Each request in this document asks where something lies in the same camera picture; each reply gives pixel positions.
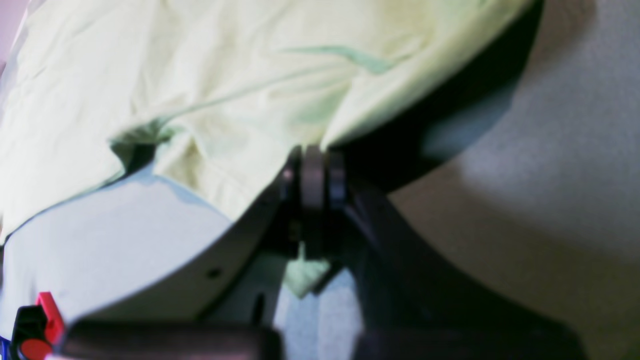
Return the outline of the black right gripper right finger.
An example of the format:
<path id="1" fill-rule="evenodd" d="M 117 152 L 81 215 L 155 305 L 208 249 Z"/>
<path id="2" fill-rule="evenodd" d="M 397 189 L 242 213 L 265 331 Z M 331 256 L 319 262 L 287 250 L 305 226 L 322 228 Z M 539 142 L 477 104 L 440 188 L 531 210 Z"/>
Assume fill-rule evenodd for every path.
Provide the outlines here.
<path id="1" fill-rule="evenodd" d="M 352 274 L 365 330 L 355 360 L 583 360 L 567 328 L 448 262 L 374 186 L 327 155 L 327 253 Z"/>

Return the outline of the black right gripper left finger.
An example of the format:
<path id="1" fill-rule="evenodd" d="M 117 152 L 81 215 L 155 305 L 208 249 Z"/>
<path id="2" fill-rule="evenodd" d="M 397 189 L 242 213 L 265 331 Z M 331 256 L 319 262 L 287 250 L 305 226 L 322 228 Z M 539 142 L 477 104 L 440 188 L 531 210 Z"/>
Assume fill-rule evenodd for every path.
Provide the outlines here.
<path id="1" fill-rule="evenodd" d="M 240 219 L 193 260 L 75 321 L 51 360 L 280 360 L 272 328 L 281 281 L 298 253 L 303 151 L 295 146 Z"/>

